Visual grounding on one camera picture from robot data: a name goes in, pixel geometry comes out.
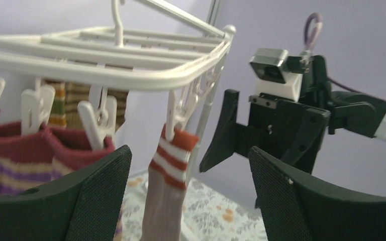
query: wall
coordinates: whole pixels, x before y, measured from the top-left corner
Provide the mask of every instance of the wall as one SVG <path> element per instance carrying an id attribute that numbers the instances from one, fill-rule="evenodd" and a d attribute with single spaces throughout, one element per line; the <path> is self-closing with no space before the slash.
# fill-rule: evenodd
<path id="1" fill-rule="evenodd" d="M 248 96 L 255 76 L 249 60 L 257 48 L 303 49 L 303 28 L 309 14 L 323 15 L 323 31 L 315 54 L 327 59 L 329 75 L 369 94 L 386 98 L 386 2 L 356 1 L 223 1 L 217 27 L 237 28 L 233 47 L 218 86 L 197 164 L 217 125 L 225 89 L 240 91 L 238 122 L 247 124 Z M 200 112 L 189 125 L 194 130 Z M 386 196 L 386 143 L 337 131 L 326 135 L 313 175 L 353 190 Z M 235 201 L 252 208 L 255 190 L 248 160 L 238 155 L 196 177 Z"/>
<path id="2" fill-rule="evenodd" d="M 168 2 L 206 20 L 210 0 Z M 0 34 L 40 34 L 92 26 L 112 26 L 111 1 L 0 0 Z M 168 33 L 199 34 L 187 26 L 136 2 L 121 7 L 125 28 Z M 20 118 L 20 96 L 33 87 L 31 76 L 2 73 L 7 85 L 0 100 L 0 123 Z M 156 151 L 158 137 L 166 118 L 167 92 L 131 91 L 127 100 L 124 126 L 117 132 L 117 145 L 128 144 L 133 152 L 131 172 L 145 170 Z"/>

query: patterned tablecloth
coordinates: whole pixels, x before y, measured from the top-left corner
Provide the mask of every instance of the patterned tablecloth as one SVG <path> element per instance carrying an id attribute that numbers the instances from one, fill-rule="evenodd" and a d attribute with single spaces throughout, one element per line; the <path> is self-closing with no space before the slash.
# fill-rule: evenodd
<path id="1" fill-rule="evenodd" d="M 142 189 L 147 173 L 130 178 L 123 204 L 123 241 L 138 241 L 144 213 Z M 200 241 L 267 240 L 261 216 L 252 214 L 192 178 L 184 206 L 184 221 Z"/>

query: hanging rack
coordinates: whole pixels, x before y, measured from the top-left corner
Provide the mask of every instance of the hanging rack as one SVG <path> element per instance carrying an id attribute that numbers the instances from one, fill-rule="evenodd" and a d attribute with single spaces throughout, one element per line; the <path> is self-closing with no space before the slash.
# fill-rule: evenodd
<path id="1" fill-rule="evenodd" d="M 117 12 L 117 1 L 112 0 L 114 13 Z M 206 100 L 196 133 L 202 139 L 225 56 L 236 30 L 230 25 L 219 30 L 162 0 L 136 1 L 201 31 L 205 36 L 125 29 L 116 21 L 115 27 L 0 36 L 0 70 L 117 90 L 183 88 L 180 97 L 170 91 L 167 119 L 172 111 L 172 124 L 183 129 L 197 105 Z M 115 46 L 115 40 L 120 36 L 123 37 Z M 74 61 L 56 62 L 55 59 L 130 66 L 134 70 L 101 68 Z M 187 184 L 199 146 L 200 141 L 189 161 Z M 182 240 L 198 240 L 183 222 L 181 232 Z"/>

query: drying rack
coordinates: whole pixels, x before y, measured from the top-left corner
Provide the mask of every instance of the drying rack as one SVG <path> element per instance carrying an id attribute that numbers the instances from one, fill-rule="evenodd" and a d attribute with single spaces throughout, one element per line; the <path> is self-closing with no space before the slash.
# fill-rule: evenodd
<path id="1" fill-rule="evenodd" d="M 76 29 L 44 35 L 0 36 L 0 70 L 118 90 L 169 90 L 174 93 L 182 89 L 175 101 L 175 110 L 183 117 L 183 128 L 197 105 L 205 101 L 196 131 L 200 140 L 188 165 L 188 184 L 224 60 L 236 31 L 230 25 L 219 30 L 162 0 L 136 1 L 204 35 L 124 29 L 118 9 L 124 1 L 112 0 L 115 27 Z M 81 61 L 129 66 L 133 70 L 102 68 Z M 192 94 L 197 97 L 193 103 L 189 101 Z M 183 222 L 182 239 L 197 240 Z"/>

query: cable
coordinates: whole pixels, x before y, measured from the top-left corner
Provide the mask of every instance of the cable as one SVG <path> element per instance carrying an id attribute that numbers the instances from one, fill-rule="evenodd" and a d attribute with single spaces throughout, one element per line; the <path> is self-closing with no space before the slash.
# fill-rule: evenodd
<path id="1" fill-rule="evenodd" d="M 316 25 L 313 28 L 312 33 L 309 35 L 310 25 L 311 25 L 312 21 L 314 21 Z M 307 18 L 306 25 L 304 26 L 305 50 L 308 50 L 311 52 L 314 49 L 314 47 L 316 46 L 317 39 L 318 39 L 320 32 L 322 30 L 322 27 L 323 27 L 322 15 L 320 15 L 319 13 L 312 13 Z M 364 93 L 362 91 L 350 88 L 350 87 L 332 79 L 331 77 L 328 77 L 328 79 L 331 83 L 333 83 L 334 85 L 336 85 L 344 90 L 356 92 L 356 93 L 360 93 L 360 94 L 366 94 L 366 95 L 369 95 L 371 97 L 378 98 L 378 97 L 372 96 L 370 94 Z"/>

